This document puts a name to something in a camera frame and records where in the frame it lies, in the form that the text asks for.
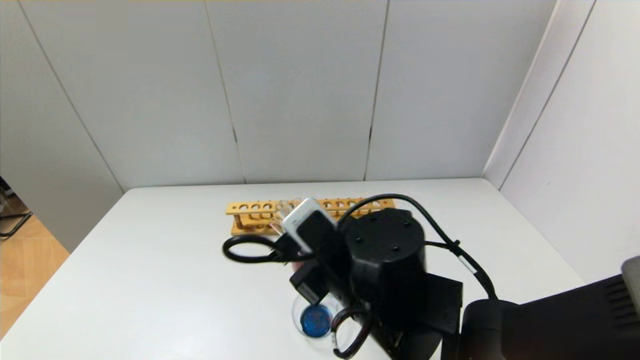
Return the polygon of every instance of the white cable label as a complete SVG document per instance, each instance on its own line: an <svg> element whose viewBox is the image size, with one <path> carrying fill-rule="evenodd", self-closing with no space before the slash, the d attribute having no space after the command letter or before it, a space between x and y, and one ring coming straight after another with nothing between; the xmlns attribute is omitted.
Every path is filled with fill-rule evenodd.
<svg viewBox="0 0 640 360"><path fill-rule="evenodd" d="M469 269L469 271L471 271L471 274L476 274L476 272L478 272L478 270L476 270L476 268L474 268L473 266L471 266L471 264L467 261L467 259L465 259L462 255L458 256L458 260L460 260L460 262L462 263L462 265L465 265L466 268Z"/></svg>

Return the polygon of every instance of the black cable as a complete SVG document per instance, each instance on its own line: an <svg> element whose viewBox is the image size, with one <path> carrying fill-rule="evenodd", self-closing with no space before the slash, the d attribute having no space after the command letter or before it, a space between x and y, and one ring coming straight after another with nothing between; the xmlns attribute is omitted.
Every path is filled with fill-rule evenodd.
<svg viewBox="0 0 640 360"><path fill-rule="evenodd" d="M425 241L424 242L424 246L435 246L435 247L439 247L441 249L447 249L449 250L449 246L447 244L444 243L436 243L433 241Z"/></svg>
<svg viewBox="0 0 640 360"><path fill-rule="evenodd" d="M33 215L33 212L29 211L26 214L6 215L3 217L0 217L0 220L9 219L9 218L20 218L20 220L18 221L18 224L15 224L15 226L13 227L13 229L11 229L11 231L9 231L8 233L0 233L0 238L3 238L2 241L5 241L8 238L12 237L18 230L20 230L20 228L24 225L24 223L26 223L27 220L31 218L32 215Z"/></svg>
<svg viewBox="0 0 640 360"><path fill-rule="evenodd" d="M338 328L340 327L340 324L342 324L344 320L347 320L348 318L357 314L364 314L367 316L367 318L364 320L364 323L362 324L362 328L360 329L358 336L356 336L356 338L353 340L351 345L349 345L349 347L345 351L340 351L340 349L338 348L338 341L337 341ZM335 317L333 318L333 321L331 321L331 333L333 336L333 354L341 359L351 359L358 352L358 350L360 350L360 347L362 346L362 344L364 344L364 341L367 339L367 337L369 336L369 333L371 332L372 326L373 326L373 317L371 316L370 311L363 309L361 307L347 307L345 309L342 309L339 313L335 315Z"/></svg>
<svg viewBox="0 0 640 360"><path fill-rule="evenodd" d="M433 220L433 217L431 217L429 212L426 211L426 209L424 209L422 205L420 205L420 203L418 203L416 200L413 200L411 197L407 195L403 195L400 193L384 193L380 195L374 195L372 197L368 197L364 200L361 200L360 202L356 203L354 206L350 207L347 211L344 212L344 214L340 217L340 220L338 220L338 227L340 228L340 226L344 223L344 221L349 216L351 216L351 214L353 214L354 211L356 211L357 209L360 209L362 206L365 206L366 204L369 204L374 201L385 200L385 199L404 200L410 203L411 205L413 205L416 209L418 209L418 211L420 211L422 216L424 216L427 219L431 227L436 231L436 233L438 233L438 235L445 242L444 245L447 246L446 249L451 251L455 256L457 256L462 263L466 262L465 266L469 269L469 271L471 271L474 274L474 276L476 277L480 285L482 285L482 287L486 291L489 299L493 299L493 300L498 299L498 296L495 294L495 288L493 287L491 278L489 278L489 275L487 275L485 270L480 266L480 264L478 264L474 260L474 258L472 258L464 250L462 250L462 248L460 247L460 241L451 240L450 237L448 237L447 234L445 234L442 228L438 225L436 220Z"/></svg>
<svg viewBox="0 0 640 360"><path fill-rule="evenodd" d="M272 253L265 256L243 256L235 254L231 251L231 248L244 244L252 243L257 245L264 245L273 250ZM290 263L292 261L304 261L314 257L313 254L291 254L281 245L259 235L241 235L229 238L222 244L222 253L229 259L237 261L238 263L245 264L257 264L257 263Z"/></svg>

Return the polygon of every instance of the wall panel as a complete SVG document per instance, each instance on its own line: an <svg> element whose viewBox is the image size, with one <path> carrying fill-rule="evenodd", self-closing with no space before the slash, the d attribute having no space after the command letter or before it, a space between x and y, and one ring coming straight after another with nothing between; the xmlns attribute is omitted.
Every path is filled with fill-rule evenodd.
<svg viewBox="0 0 640 360"><path fill-rule="evenodd" d="M246 180L362 180L387 2L207 5Z"/></svg>
<svg viewBox="0 0 640 360"><path fill-rule="evenodd" d="M367 179L483 172L554 1L392 1Z"/></svg>

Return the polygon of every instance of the panel seam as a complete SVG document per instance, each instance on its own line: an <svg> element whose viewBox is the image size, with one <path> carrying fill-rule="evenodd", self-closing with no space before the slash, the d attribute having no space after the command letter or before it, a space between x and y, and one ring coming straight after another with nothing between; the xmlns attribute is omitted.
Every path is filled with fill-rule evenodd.
<svg viewBox="0 0 640 360"><path fill-rule="evenodd" d="M376 103L378 102L378 87L380 85L380 72L382 70L382 53L385 49L385 38L387 37L387 22L389 19L389 7L391 0L387 0L387 8L385 9L385 24L382 27L382 43L380 44L380 57L378 58L378 75L376 77L376 89L373 94L373 109L371 111L371 125L369 126L369 143L367 144L367 157L364 163L364 175L362 181L367 180L367 171L369 169L369 155L371 153L371 138L373 136L373 122L376 118Z"/></svg>
<svg viewBox="0 0 640 360"><path fill-rule="evenodd" d="M533 124L533 126L531 128L531 131L527 135L527 138L524 140L524 143L522 143L522 147L520 148L520 151L518 151L518 155L516 155L515 160L513 160L513 163L511 164L511 167L509 168L509 171L507 172L507 176L504 177L504 180L502 181L502 184L500 184L500 187L498 188L498 191L502 190L502 187L507 182L507 179L509 179L509 175L511 175L511 171L515 167L516 163L518 163L518 159L520 159L520 155L522 155L522 151L527 146L527 143L529 142L529 139L531 138L531 135L536 130L536 126L538 125L538 122L540 121L540 118L542 118L542 114L544 114L545 110L547 109L547 105L549 104L549 101L551 100L551 97L553 96L554 92L556 91L556 88L557 88L558 84L560 83L560 79L562 79L562 76L564 75L564 71L566 70L566 67L569 64L569 61L571 61L571 57L573 56L573 52L575 51L575 48L578 46L578 43L580 42L580 38L582 37L582 32L584 32L584 28L587 26L587 23L589 22L589 18L591 17L591 12L593 11L593 8L595 7L596 2L597 2L597 0L593 1L593 4L591 4L591 8L589 9L589 13L587 14L586 19L584 19L584 23L582 24L582 28L580 28L580 33L578 34L578 37L576 38L575 43L573 44L573 47L571 48L571 52L569 53L569 56L567 56L567 59L566 59L566 62L564 63L564 65L563 65L562 71L560 72L560 75L556 79L556 83L554 84L554 87L551 89L551 92L549 93L549 96L547 97L547 100L545 101L545 105L542 107L542 110L540 111L540 114L538 114L538 118L536 119L536 122Z"/></svg>
<svg viewBox="0 0 640 360"><path fill-rule="evenodd" d="M51 69L51 72L53 72L53 76L56 78L56 81L58 82L60 88L62 89L62 92L65 94L65 97L67 98L67 101L69 102L69 105L71 105L71 108L73 109L74 113L76 114L76 116L78 118L78 121L80 121L80 124L82 125L82 127L83 127L84 131L86 132L87 136L89 136L89 139L91 140L91 143L95 147L95 150L98 152L98 155L100 155L100 158L104 162L105 166L107 166L107 170L109 170L109 173L111 174L111 177L113 177L113 180L116 182L116 184L120 188L120 191L122 193L125 193L124 189L122 188L122 185L118 181L118 178L116 177L116 175L114 175L113 170L109 166L109 163L104 158L104 155L102 155L102 152L100 151L100 148L98 147L98 144L95 142L95 140L91 136L91 133L89 132L89 129L87 128L86 124L82 120L82 117L80 116L80 113L78 112L74 102L71 100L71 96L69 96L69 94L67 92L67 89L65 88L64 84L62 83L62 80L60 79L60 77L58 76L58 73L56 72L56 69L53 67L53 63L51 63L51 60L49 59L49 56L47 55L47 52L45 51L44 46L42 45L42 43L40 41L40 38L38 38L38 34L36 34L35 28L33 27L31 21L29 20L29 17L27 16L27 11L25 11L24 7L22 6L22 2L20 0L18 0L17 2L18 2L18 6L20 7L20 10L21 10L24 18L27 21L27 24L29 25L29 29L31 30L31 33L33 34L33 37L36 39L36 43L38 44L38 47L40 48L40 51L44 55L45 60L47 60L47 64L49 65L49 68Z"/></svg>
<svg viewBox="0 0 640 360"><path fill-rule="evenodd" d="M211 34L211 42L213 43L213 51L216 53L216 61L218 62L218 72L220 73L220 81L222 82L222 90L225 93L225 102L227 104L227 112L229 114L229 123L231 124L231 131L233 132L234 141L236 142L236 152L238 155L238 162L240 163L240 171L242 172L242 178L246 184L246 174L244 172L244 165L242 164L242 157L240 156L240 145L238 143L238 137L236 132L236 126L234 125L234 118L231 115L231 105L229 105L229 96L227 94L227 85L225 84L225 77L222 74L222 62L220 62L220 55L218 54L218 46L216 45L216 37L213 34L213 23L211 15L209 14L209 3L207 0L203 0L204 11L207 13L207 22L209 23L209 33Z"/></svg>

